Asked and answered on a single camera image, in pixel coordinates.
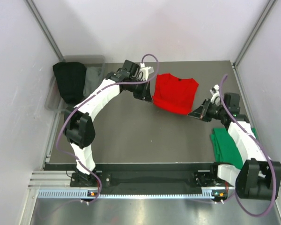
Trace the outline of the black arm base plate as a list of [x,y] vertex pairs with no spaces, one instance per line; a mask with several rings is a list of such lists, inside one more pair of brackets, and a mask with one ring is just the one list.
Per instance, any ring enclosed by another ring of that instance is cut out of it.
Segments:
[[86,175],[74,169],[70,187],[114,187],[119,184],[183,183],[191,187],[229,186],[217,176],[220,163],[119,163],[97,164],[93,173]]

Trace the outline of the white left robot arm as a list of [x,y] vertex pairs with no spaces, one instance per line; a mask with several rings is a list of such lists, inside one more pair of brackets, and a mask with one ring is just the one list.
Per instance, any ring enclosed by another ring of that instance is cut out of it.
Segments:
[[75,107],[67,108],[63,131],[70,143],[76,159],[76,173],[81,181],[92,186],[97,180],[94,171],[91,144],[96,136],[94,119],[99,112],[122,91],[126,90],[133,97],[146,102],[152,102],[148,77],[154,72],[151,66],[144,63],[137,65],[126,60],[116,72],[109,72],[97,89],[83,102]]

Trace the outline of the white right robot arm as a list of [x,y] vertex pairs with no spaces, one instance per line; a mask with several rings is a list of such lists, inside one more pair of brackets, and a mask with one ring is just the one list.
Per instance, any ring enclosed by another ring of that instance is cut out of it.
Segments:
[[225,93],[223,101],[219,97],[206,98],[201,106],[189,113],[190,117],[204,122],[219,120],[234,141],[243,162],[240,169],[232,163],[217,163],[209,174],[209,180],[216,186],[228,182],[241,199],[271,200],[279,193],[281,163],[267,162],[255,142],[249,119],[240,113],[239,102],[239,94]]

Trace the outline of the red t shirt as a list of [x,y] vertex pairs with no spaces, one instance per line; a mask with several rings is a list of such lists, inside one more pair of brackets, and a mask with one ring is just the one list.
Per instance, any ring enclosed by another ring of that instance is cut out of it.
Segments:
[[198,87],[193,78],[182,79],[170,73],[157,75],[153,104],[171,113],[188,115]]

